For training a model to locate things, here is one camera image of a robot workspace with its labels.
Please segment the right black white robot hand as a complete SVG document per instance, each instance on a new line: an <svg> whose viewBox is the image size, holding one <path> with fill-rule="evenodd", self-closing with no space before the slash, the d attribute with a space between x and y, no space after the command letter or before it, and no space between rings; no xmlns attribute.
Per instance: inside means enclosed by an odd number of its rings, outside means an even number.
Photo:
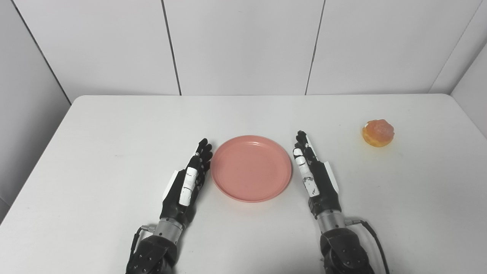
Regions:
<svg viewBox="0 0 487 274"><path fill-rule="evenodd" d="M299 130L296 141L293 157L309 196L311 214L317 219L327 210L341 212L339 194L333 185L330 168L317 158L306 132Z"/></svg>

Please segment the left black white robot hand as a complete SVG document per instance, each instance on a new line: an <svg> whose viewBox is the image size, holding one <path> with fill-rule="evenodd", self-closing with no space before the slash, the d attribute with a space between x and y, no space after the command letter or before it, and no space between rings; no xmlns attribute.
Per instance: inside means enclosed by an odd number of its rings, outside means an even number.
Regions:
<svg viewBox="0 0 487 274"><path fill-rule="evenodd" d="M173 219L184 227L190 224L196 214L196 201L205 184L212 162L212 144L202 139L186 168L178 171L163 200L160 219Z"/></svg>

